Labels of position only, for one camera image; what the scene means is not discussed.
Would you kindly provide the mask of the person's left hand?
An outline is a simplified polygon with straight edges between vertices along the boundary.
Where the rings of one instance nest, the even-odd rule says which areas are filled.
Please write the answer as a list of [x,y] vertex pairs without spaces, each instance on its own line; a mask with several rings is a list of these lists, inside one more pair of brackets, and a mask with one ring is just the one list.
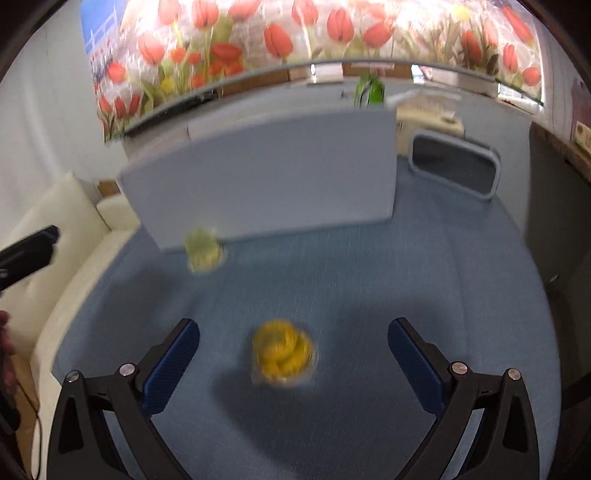
[[11,357],[15,354],[13,342],[7,329],[10,316],[6,311],[0,311],[1,331],[1,383],[6,393],[13,397],[17,389],[17,379]]

